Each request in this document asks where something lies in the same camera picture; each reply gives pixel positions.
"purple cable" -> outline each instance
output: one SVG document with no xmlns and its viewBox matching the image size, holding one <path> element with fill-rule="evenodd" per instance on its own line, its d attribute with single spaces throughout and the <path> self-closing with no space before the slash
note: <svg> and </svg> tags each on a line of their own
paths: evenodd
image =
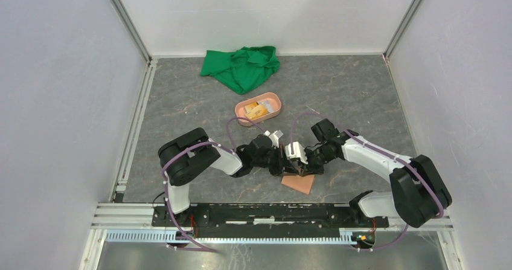
<svg viewBox="0 0 512 270">
<path fill-rule="evenodd" d="M 166 204 L 167 204 L 167 209 L 169 210 L 169 215 L 171 216 L 171 220 L 173 221 L 174 225 L 176 226 L 176 228 L 178 228 L 178 230 L 180 231 L 180 233 L 189 241 L 191 241 L 194 245 L 198 246 L 199 248 L 177 248 L 179 250 L 183 250 L 183 251 L 202 251 L 202 252 L 217 252 L 217 250 L 215 249 L 212 249 L 212 248 L 209 248 L 201 243 L 199 243 L 198 241 L 194 240 L 193 238 L 191 238 L 181 227 L 180 225 L 178 224 L 178 222 L 176 221 L 176 218 L 174 216 L 174 213 L 173 213 L 173 209 L 171 208 L 171 203 L 169 202 L 169 191 L 168 191 L 168 186 L 167 186 L 167 183 L 169 182 L 169 179 L 168 179 L 168 176 L 166 174 L 166 170 L 169 168 L 169 166 L 175 162 L 176 160 L 178 160 L 180 157 L 184 156 L 185 154 L 187 154 L 187 152 L 189 151 L 192 151 L 196 148 L 199 148 L 201 146 L 206 146 L 206 145 L 213 145 L 213 146 L 218 146 L 220 147 L 221 149 L 229 152 L 229 153 L 233 153 L 233 151 L 229 150 L 227 147 L 225 146 L 222 146 L 221 144 L 217 143 L 217 142 L 212 142 L 212 141 L 206 141 L 206 142 L 201 142 L 201 143 L 197 143 L 195 145 L 192 145 L 190 147 L 187 147 L 185 150 L 183 150 L 182 152 L 178 153 L 175 157 L 173 157 L 171 160 L 169 160 L 163 167 L 162 167 L 162 177 L 164 178 L 164 181 L 165 181 L 165 198 L 166 198 Z"/>
<path fill-rule="evenodd" d="M 309 111 L 305 111 L 305 112 L 302 112 L 300 113 L 297 117 L 295 117 L 295 119 L 293 119 L 293 122 L 292 122 L 292 128 L 290 129 L 290 152 L 291 154 L 293 154 L 293 133 L 295 131 L 295 123 L 297 123 L 297 120 L 299 120 L 299 118 L 301 118 L 302 116 L 306 116 L 306 115 L 309 115 L 309 116 L 315 116 L 315 117 L 320 117 L 320 118 L 323 118 L 323 119 L 329 119 L 319 113 L 316 113 L 316 112 L 309 112 Z M 336 125 L 337 127 L 340 127 L 342 128 L 342 131 L 345 131 L 346 128 L 343 127 L 343 126 L 340 126 L 338 124 L 335 124 L 334 122 L 331 121 L 331 123 L 333 123 L 334 125 Z"/>
<path fill-rule="evenodd" d="M 384 155 L 385 157 L 387 158 L 391 158 L 391 159 L 395 159 L 395 157 L 391 154 L 389 154 L 388 152 L 385 152 L 384 150 L 382 149 L 379 149 L 379 148 L 376 148 L 375 146 L 372 146 L 370 144 L 364 144 L 364 142 L 359 139 L 358 137 L 354 136 L 352 133 L 350 133 L 348 130 L 345 130 L 345 133 L 350 136 L 350 138 L 352 138 L 353 140 L 356 140 L 357 143 L 363 145 L 363 146 L 366 146 L 368 147 L 369 149 L 381 154 L 381 155 Z M 429 195 L 432 197 L 432 199 L 434 200 L 435 202 L 435 205 L 437 206 L 437 208 L 439 209 L 439 214 L 437 214 L 434 219 L 440 219 L 444 216 L 444 208 L 443 208 L 443 205 L 441 204 L 441 201 L 437 198 L 437 196 L 435 195 L 434 191 L 431 189 L 431 187 L 427 184 L 427 182 L 421 177 L 421 175 L 416 171 L 416 169 L 414 167 L 412 167 L 408 162 L 406 162 L 405 160 L 401 159 L 401 158 L 396 158 L 396 161 L 398 161 L 399 163 L 403 164 L 405 167 L 407 167 L 407 169 L 409 169 L 409 171 L 412 172 L 412 174 L 414 176 L 416 176 L 416 178 L 420 181 L 420 183 L 423 185 L 423 187 L 427 190 L 427 192 L 429 193 Z"/>
<path fill-rule="evenodd" d="M 229 140 L 231 141 L 231 145 L 233 146 L 233 151 L 237 150 L 237 144 L 233 140 L 233 137 L 231 137 L 231 133 L 229 133 L 228 127 L 229 127 L 229 124 L 231 123 L 231 121 L 238 120 L 238 119 L 251 122 L 254 126 L 258 127 L 263 133 L 265 133 L 265 130 L 263 128 L 261 128 L 258 124 L 254 123 L 254 121 L 252 121 L 251 119 L 248 119 L 245 117 L 233 117 L 233 118 L 229 119 L 228 122 L 226 123 L 226 133 L 228 134 Z"/>
</svg>

